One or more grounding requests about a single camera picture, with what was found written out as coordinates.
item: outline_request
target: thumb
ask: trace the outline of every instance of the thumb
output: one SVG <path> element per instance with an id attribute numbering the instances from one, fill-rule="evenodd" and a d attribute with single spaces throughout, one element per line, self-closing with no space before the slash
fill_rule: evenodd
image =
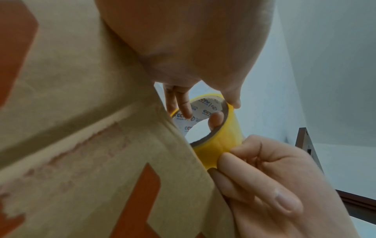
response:
<path id="1" fill-rule="evenodd" d="M 240 108 L 240 91 L 242 89 L 242 85 L 232 89 L 232 90 L 223 90 L 221 91 L 224 99 L 230 105 L 232 105 L 235 109 Z"/>

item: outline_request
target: yellow adhesive tape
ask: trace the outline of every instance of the yellow adhesive tape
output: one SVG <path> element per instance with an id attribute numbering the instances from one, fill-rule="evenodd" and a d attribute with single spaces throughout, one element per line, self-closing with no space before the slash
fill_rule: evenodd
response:
<path id="1" fill-rule="evenodd" d="M 216 111 L 222 111 L 224 122 L 206 137 L 191 143 L 193 150 L 206 169 L 216 168 L 217 160 L 224 152 L 242 143 L 243 135 L 234 108 L 220 94 L 206 94 L 190 100 L 193 117 L 185 119 L 180 110 L 171 114 L 175 125 L 186 136 L 198 122 L 208 119 Z"/>

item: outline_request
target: tape roll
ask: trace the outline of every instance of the tape roll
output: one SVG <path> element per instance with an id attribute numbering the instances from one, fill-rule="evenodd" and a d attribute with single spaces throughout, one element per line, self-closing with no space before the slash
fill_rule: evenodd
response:
<path id="1" fill-rule="evenodd" d="M 193 150 L 206 169 L 216 168 L 217 160 L 224 152 L 242 143 L 243 135 L 234 108 L 220 94 L 206 94 L 190 100 L 193 117 L 187 120 L 176 110 L 171 114 L 175 125 L 186 136 L 198 122 L 208 119 L 212 113 L 222 111 L 224 122 L 206 137 L 191 143 Z"/>

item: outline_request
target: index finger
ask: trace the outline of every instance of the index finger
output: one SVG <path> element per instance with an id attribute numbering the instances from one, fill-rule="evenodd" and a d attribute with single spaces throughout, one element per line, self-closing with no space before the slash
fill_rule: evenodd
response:
<path id="1" fill-rule="evenodd" d="M 232 148 L 230 153 L 239 158 L 258 157 L 269 162 L 286 157 L 305 156 L 305 152 L 295 146 L 258 135 L 247 137 L 241 145 Z"/>

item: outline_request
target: dark brown wooden trim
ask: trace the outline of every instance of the dark brown wooden trim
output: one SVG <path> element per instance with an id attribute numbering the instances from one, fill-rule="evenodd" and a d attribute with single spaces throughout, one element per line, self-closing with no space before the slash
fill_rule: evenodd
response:
<path id="1" fill-rule="evenodd" d="M 311 152 L 312 158 L 315 160 L 316 164 L 321 168 L 319 159 L 313 147 L 311 138 L 309 137 L 307 128 L 301 127 L 298 131 L 298 136 L 296 138 L 296 147 L 299 147 L 307 152 Z M 337 190 L 338 195 L 342 199 L 347 211 L 350 216 L 356 217 L 363 221 L 376 224 L 376 200 L 371 198 L 362 197 L 356 194 L 343 192 Z"/>

